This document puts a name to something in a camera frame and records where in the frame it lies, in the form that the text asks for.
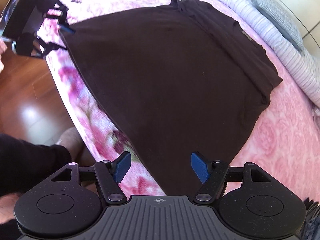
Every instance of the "blue fingertip pad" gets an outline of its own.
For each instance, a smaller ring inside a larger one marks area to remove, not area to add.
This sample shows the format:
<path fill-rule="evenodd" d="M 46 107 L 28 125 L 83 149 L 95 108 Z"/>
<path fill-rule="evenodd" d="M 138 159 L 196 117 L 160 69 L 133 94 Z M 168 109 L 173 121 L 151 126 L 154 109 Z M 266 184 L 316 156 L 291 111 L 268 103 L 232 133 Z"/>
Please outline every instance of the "blue fingertip pad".
<path fill-rule="evenodd" d="M 196 153 L 191 154 L 191 167 L 197 174 L 202 184 L 204 184 L 210 177 L 207 168 L 207 163 L 205 163 Z"/>
<path fill-rule="evenodd" d="M 116 164 L 113 180 L 120 183 L 131 167 L 131 153 L 123 153 L 124 157 Z"/>

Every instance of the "gray pillow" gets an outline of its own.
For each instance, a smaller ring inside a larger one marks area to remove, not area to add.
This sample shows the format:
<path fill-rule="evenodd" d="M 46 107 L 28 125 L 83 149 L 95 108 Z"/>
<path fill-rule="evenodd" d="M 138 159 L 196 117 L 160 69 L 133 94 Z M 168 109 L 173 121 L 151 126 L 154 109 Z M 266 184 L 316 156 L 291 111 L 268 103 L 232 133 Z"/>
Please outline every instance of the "gray pillow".
<path fill-rule="evenodd" d="M 299 52 L 304 49 L 301 34 L 285 9 L 275 0 L 253 0 L 255 8 L 266 17 Z"/>

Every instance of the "pink rose pattern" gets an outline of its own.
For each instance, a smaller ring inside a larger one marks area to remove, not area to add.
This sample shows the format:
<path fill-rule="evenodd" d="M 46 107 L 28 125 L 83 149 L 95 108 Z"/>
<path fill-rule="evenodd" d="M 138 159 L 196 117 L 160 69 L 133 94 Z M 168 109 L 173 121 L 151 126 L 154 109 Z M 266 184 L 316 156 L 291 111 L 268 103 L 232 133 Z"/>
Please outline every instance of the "pink rose pattern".
<path fill-rule="evenodd" d="M 75 23 L 117 11 L 168 4 L 171 0 L 61 0 L 69 7 L 68 21 Z M 301 199 L 320 199 L 320 132 L 314 123 L 312 104 L 296 85 L 270 47 L 234 11 L 218 0 L 202 0 L 237 20 L 243 30 L 266 50 L 283 82 L 271 93 L 271 104 L 261 114 L 253 132 L 231 165 L 255 162 Z M 38 33 L 46 41 L 63 44 L 54 20 L 45 20 Z M 84 85 L 68 52 L 51 52 L 47 62 L 56 78 L 60 95 L 76 127 L 97 161 L 114 160 L 119 153 L 130 150 L 128 139 L 102 112 Z M 136 155 L 120 184 L 127 196 L 131 194 L 163 195 Z M 239 187 L 230 183 L 227 191 Z"/>

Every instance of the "gray ribbed plate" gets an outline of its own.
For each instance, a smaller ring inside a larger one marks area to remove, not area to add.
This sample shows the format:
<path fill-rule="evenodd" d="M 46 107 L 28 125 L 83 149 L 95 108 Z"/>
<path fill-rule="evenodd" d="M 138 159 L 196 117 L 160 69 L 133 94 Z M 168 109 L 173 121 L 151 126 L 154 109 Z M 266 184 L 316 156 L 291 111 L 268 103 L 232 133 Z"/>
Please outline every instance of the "gray ribbed plate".
<path fill-rule="evenodd" d="M 31 240 L 24 236 L 21 240 Z M 106 209 L 90 229 L 70 240 L 245 240 L 226 228 L 210 207 L 186 196 L 132 196 Z M 298 240 L 291 236 L 288 240 Z"/>

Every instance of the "metal screw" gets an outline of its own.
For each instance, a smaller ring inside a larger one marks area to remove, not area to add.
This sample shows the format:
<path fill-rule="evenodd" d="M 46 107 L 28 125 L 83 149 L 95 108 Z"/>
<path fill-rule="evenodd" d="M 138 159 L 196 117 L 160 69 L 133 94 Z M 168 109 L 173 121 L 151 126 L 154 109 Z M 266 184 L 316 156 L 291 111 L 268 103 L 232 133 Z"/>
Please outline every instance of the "metal screw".
<path fill-rule="evenodd" d="M 210 199 L 212 199 L 212 197 L 209 194 L 201 193 L 196 196 L 196 199 L 199 201 L 205 202 L 205 201 L 209 201 Z"/>
<path fill-rule="evenodd" d="M 123 200 L 123 198 L 124 198 L 124 197 L 123 197 L 121 194 L 119 194 L 119 193 L 111 194 L 111 195 L 108 197 L 108 199 L 109 199 L 110 201 L 114 201 L 114 202 L 121 201 L 121 200 Z"/>

